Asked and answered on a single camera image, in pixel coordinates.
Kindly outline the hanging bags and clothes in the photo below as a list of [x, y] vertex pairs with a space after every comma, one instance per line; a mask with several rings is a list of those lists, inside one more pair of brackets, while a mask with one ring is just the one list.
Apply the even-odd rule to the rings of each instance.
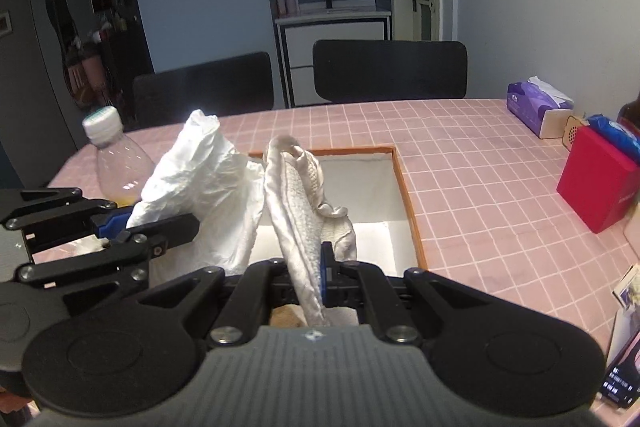
[[46, 0], [46, 10], [60, 46], [66, 88], [85, 112], [130, 104], [132, 32], [113, 0], [90, 0], [96, 26], [83, 37], [67, 0]]

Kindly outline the red box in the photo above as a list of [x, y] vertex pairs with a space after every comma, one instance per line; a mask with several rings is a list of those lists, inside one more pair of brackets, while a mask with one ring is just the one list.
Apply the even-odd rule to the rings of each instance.
[[556, 191], [598, 234], [622, 220], [634, 203], [639, 166], [590, 127], [581, 127]]

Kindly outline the small wooden speaker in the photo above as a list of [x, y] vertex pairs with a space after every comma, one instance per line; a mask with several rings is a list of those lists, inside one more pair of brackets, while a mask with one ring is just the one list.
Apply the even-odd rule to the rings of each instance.
[[585, 118], [582, 118], [576, 115], [570, 115], [567, 117], [567, 121], [566, 121], [563, 135], [562, 135], [562, 144], [565, 146], [567, 150], [572, 149], [577, 136], [577, 132], [580, 129], [582, 129], [582, 127], [588, 127], [588, 126], [589, 126], [589, 122], [586, 121]]

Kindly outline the right black chair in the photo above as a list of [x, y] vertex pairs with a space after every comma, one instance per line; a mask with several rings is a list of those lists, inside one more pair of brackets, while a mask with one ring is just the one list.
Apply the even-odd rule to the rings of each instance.
[[352, 95], [335, 104], [464, 98], [468, 51], [457, 41], [368, 41], [348, 57]]

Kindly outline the orange cardboard box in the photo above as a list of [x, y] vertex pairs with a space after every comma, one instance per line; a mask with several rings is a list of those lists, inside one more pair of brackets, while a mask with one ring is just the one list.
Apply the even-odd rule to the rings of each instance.
[[[356, 232], [355, 260], [373, 263], [394, 277], [409, 268], [427, 267], [418, 219], [395, 147], [320, 148], [309, 152], [322, 167], [326, 200], [334, 207], [348, 209]], [[273, 257], [283, 254], [265, 196], [250, 263]]]

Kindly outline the clear plastic water bottle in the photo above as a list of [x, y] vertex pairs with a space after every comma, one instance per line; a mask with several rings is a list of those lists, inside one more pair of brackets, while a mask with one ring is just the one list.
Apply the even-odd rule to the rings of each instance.
[[126, 135], [118, 110], [114, 106], [101, 107], [82, 121], [82, 127], [96, 148], [96, 176], [102, 194], [118, 207], [139, 202], [155, 164]]

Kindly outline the white paper towel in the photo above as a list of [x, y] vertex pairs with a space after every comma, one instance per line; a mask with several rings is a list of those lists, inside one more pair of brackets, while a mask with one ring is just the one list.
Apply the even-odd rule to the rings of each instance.
[[264, 206], [262, 164], [238, 152], [217, 117], [194, 110], [146, 181], [127, 223], [133, 228], [183, 213], [200, 222], [192, 242], [151, 262], [150, 285], [211, 265], [228, 275], [243, 273]]

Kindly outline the brown plush toy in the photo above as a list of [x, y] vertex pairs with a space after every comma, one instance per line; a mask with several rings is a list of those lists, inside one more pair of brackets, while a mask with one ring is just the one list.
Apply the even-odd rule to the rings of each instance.
[[285, 305], [272, 309], [269, 325], [280, 329], [298, 329], [306, 327], [307, 322], [300, 306]]

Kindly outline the purple tissue pack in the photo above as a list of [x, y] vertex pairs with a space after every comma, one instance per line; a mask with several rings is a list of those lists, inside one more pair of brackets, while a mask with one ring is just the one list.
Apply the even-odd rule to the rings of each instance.
[[506, 89], [506, 108], [538, 139], [560, 139], [574, 100], [537, 76], [511, 82]]

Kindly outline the blue packet on red box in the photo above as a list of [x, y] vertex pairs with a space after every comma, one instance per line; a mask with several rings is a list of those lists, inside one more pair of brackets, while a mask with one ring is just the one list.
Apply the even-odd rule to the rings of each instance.
[[602, 115], [592, 115], [587, 118], [589, 126], [600, 134], [602, 138], [617, 147], [628, 156], [638, 156], [640, 152], [639, 139], [621, 124]]

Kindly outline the small framed picture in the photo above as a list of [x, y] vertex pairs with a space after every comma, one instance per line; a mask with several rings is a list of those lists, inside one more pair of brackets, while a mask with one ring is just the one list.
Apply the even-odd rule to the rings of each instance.
[[0, 13], [0, 37], [5, 37], [12, 34], [12, 23], [10, 12]]

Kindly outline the black chair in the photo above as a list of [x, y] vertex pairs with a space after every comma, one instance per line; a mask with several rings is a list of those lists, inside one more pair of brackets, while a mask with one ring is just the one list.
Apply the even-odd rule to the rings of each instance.
[[352, 95], [335, 104], [464, 98], [468, 51], [457, 41], [368, 41], [348, 57]]
[[218, 117], [270, 110], [270, 57], [257, 52], [139, 76], [132, 85], [142, 128], [179, 124], [195, 110]]

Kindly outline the left black chair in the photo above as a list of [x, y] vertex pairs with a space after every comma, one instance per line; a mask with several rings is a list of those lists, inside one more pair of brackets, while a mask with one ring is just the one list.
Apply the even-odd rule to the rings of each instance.
[[132, 85], [142, 128], [179, 124], [195, 110], [218, 117], [270, 110], [270, 57], [257, 52], [139, 76]]

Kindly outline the smartphone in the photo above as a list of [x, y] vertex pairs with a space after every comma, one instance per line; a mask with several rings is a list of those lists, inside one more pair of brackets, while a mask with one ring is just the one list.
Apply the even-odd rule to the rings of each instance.
[[628, 410], [639, 399], [640, 334], [632, 336], [608, 366], [600, 387], [603, 400]]

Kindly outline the cream white cloth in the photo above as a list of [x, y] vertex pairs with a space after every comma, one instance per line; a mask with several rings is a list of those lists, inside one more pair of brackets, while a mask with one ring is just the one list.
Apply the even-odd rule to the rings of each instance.
[[329, 242], [338, 261], [357, 258], [348, 209], [326, 200], [320, 162], [292, 136], [272, 139], [264, 161], [266, 205], [306, 323], [356, 325], [354, 310], [330, 308], [321, 297], [321, 245]]

